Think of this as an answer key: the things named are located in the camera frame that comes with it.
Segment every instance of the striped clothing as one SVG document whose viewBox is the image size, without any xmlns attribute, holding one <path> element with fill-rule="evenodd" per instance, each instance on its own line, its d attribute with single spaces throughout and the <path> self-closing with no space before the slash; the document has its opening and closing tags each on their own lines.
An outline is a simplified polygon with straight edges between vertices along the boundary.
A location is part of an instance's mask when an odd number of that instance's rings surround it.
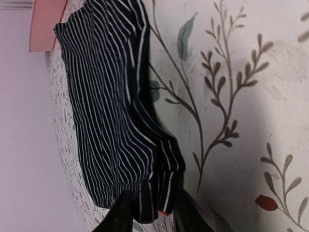
<svg viewBox="0 0 309 232">
<path fill-rule="evenodd" d="M 57 24 L 83 177 L 95 205 L 134 194 L 134 218 L 171 213 L 184 161 L 151 101 L 150 26 L 141 0 L 86 0 Z"/>
</svg>

